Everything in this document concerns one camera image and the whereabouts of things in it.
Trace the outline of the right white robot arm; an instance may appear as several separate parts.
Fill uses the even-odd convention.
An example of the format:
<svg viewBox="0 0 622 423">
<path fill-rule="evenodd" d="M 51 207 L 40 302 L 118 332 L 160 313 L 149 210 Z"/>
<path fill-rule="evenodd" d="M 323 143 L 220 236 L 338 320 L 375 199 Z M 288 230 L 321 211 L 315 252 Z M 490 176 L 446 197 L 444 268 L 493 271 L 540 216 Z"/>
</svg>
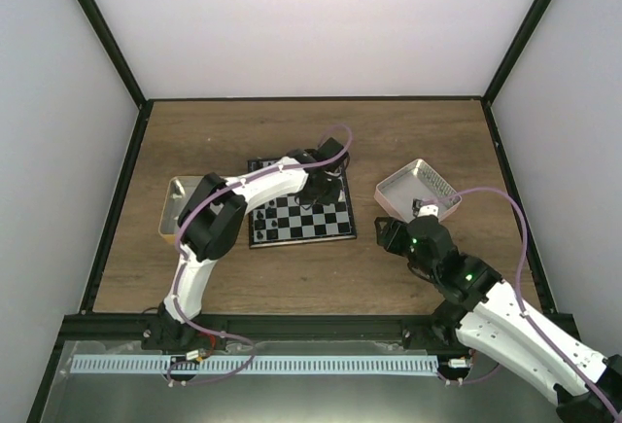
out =
<svg viewBox="0 0 622 423">
<path fill-rule="evenodd" d="M 564 422 L 620 421 L 620 356 L 593 350 L 520 300 L 495 269 L 460 251 L 434 215 L 409 223 L 378 217 L 374 225 L 377 244 L 406 258 L 443 296 L 432 322 L 438 345 L 460 343 L 495 360 L 555 405 Z"/>
</svg>

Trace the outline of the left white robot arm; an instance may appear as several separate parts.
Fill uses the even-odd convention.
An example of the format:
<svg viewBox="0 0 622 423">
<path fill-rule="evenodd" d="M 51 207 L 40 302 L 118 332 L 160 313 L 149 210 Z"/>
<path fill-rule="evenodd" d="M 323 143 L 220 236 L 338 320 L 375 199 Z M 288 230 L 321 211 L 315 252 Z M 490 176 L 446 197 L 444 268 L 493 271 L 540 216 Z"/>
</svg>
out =
<svg viewBox="0 0 622 423">
<path fill-rule="evenodd" d="M 250 173 L 236 177 L 205 175 L 178 219 L 175 248 L 178 265 L 158 315 L 166 323 L 165 338 L 176 348 L 191 347 L 198 337 L 199 315 L 209 277 L 234 246 L 245 217 L 281 196 L 297 194 L 313 200 L 338 200 L 336 174 L 349 157 L 352 141 L 327 138 L 311 150 L 293 150 Z"/>
</svg>

